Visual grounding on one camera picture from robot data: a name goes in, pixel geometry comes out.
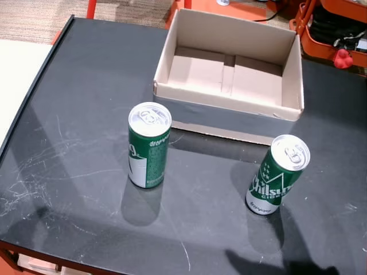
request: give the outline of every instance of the pull tab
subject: pull tab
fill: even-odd
[[[294,150],[294,149],[289,149],[288,147],[286,147],[284,149],[286,155],[289,157],[290,161],[293,163],[300,163],[301,162],[301,158],[299,156],[299,154]]]
[[[157,114],[150,110],[140,112],[139,116],[146,124],[154,124],[157,121]]]

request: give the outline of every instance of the orange table leg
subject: orange table leg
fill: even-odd
[[[97,0],[89,0],[88,2],[88,10],[87,10],[87,18],[94,19],[94,12],[96,10]]]
[[[191,9],[191,4],[192,4],[191,0],[183,0],[183,2],[184,2],[184,7],[186,9]]]

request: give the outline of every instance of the can lid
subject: can lid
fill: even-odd
[[[128,123],[139,135],[153,137],[164,134],[172,124],[170,111],[155,102],[143,102],[130,111]]]
[[[289,171],[304,170],[311,159],[308,146],[302,139],[293,135],[274,138],[270,150],[275,162]]]

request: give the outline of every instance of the green can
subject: green can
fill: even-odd
[[[248,207],[260,215],[273,213],[306,169],[310,158],[310,150],[300,138],[276,137],[246,193]]]
[[[159,185],[165,176],[172,116],[155,102],[133,107],[128,116],[129,177],[142,188]]]

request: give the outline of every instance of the black cable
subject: black cable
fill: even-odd
[[[266,19],[259,19],[259,20],[253,20],[254,22],[265,22],[272,20],[274,17],[276,17],[279,13],[285,11],[285,9],[288,7],[289,3],[286,3],[280,10],[278,10],[273,16],[266,18]]]

